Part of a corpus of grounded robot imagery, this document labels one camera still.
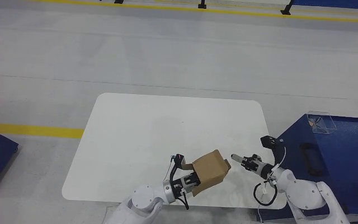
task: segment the black handle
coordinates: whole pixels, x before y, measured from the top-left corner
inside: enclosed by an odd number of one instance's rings
[[[312,168],[312,165],[309,161],[309,157],[306,153],[306,150],[313,150],[312,149],[312,144],[311,143],[303,143],[300,145],[300,149],[301,149],[301,152],[303,154],[303,159],[304,159],[304,162],[306,164],[306,167],[307,167],[307,171],[308,173],[311,175],[311,176],[322,176],[322,170],[316,170],[314,168]]]

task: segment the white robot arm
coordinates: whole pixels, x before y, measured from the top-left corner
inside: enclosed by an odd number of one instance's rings
[[[163,204],[171,204],[180,200],[189,209],[186,194],[192,192],[195,186],[200,184],[196,172],[192,172],[182,178],[173,180],[177,169],[182,169],[185,164],[183,155],[172,156],[175,164],[171,170],[169,180],[157,187],[142,185],[135,189],[132,195],[124,200],[108,218],[106,224],[150,224],[153,222]]]
[[[240,157],[232,154],[231,158],[239,162],[246,170],[253,171],[259,175],[266,182],[275,188],[276,194],[284,193],[287,197],[287,202],[292,210],[293,216],[298,224],[349,224],[349,221],[344,214],[340,204],[335,195],[324,182],[312,182],[307,180],[298,180],[295,178],[291,170],[285,170],[281,167],[272,166],[262,162],[260,156],[253,155],[252,157]],[[301,209],[311,210],[328,205],[329,215],[320,220],[314,220],[303,215]]]

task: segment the gray floor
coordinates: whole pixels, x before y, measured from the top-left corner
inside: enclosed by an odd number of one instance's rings
[[[358,116],[357,24],[2,4],[0,123],[84,128],[103,92],[256,100],[272,136],[310,110]],[[79,140],[8,137],[21,149],[2,174],[1,224],[102,222],[109,203],[61,195]],[[165,207],[155,223],[251,220]]]

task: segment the cardboard box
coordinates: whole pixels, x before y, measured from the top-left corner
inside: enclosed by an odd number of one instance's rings
[[[231,168],[228,160],[223,159],[219,150],[201,156],[192,164],[183,164],[182,167],[183,170],[194,170],[199,177],[200,184],[193,188],[193,197],[203,190],[223,182]]]

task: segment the yellow stripe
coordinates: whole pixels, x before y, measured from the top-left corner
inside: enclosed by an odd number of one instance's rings
[[[0,124],[0,134],[24,134],[59,138],[82,138],[83,129],[45,127],[21,124]]]
[[[154,2],[158,3],[171,3],[171,4],[195,4],[194,2],[180,2],[180,1],[168,1],[168,0],[154,0]],[[207,3],[208,6],[219,6],[219,7],[235,7],[235,8],[254,8],[259,10],[275,10],[279,11],[283,8],[279,7],[265,7],[265,6],[236,6],[234,4],[216,4],[216,3]],[[339,12],[339,11],[322,11],[322,10],[299,10],[299,9],[291,9],[290,12],[309,12],[309,13],[326,13],[326,14],[341,14],[341,15],[353,15],[358,16],[358,12]]]
[[[149,6],[137,4],[114,4],[106,2],[82,2],[71,0],[30,0],[33,2],[46,2],[46,3],[64,3],[64,4],[80,4],[88,6],[106,6],[106,7],[123,7],[123,8],[144,8],[152,10],[174,10],[174,11],[189,11],[189,12],[206,12],[206,13],[221,13],[231,15],[245,15],[245,16],[260,16],[260,17],[274,17],[274,18],[295,18],[300,20],[323,20],[323,21],[337,21],[337,22],[358,22],[358,18],[338,18],[338,17],[319,17],[319,16],[301,16],[301,15],[281,15],[279,13],[261,13],[261,12],[243,12],[231,10],[215,10],[215,9],[199,9],[199,8],[181,8],[174,6]]]

